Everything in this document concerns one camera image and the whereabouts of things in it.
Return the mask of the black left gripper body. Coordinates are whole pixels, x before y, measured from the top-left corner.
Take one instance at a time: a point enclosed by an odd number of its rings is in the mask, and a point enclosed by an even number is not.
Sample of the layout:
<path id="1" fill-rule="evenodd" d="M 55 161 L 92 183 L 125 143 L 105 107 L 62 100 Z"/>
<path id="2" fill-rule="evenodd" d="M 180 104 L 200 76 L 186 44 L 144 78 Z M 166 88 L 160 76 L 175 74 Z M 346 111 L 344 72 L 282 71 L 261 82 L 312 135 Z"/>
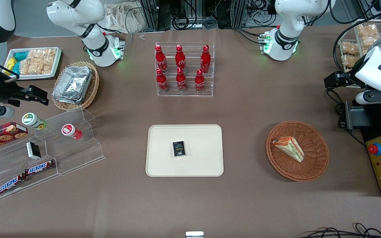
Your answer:
<path id="1" fill-rule="evenodd" d="M 338 86 L 360 88 L 360 89 L 366 88 L 366 84 L 361 82 L 358 78 L 356 78 L 355 73 L 352 71 L 338 72 Z"/>

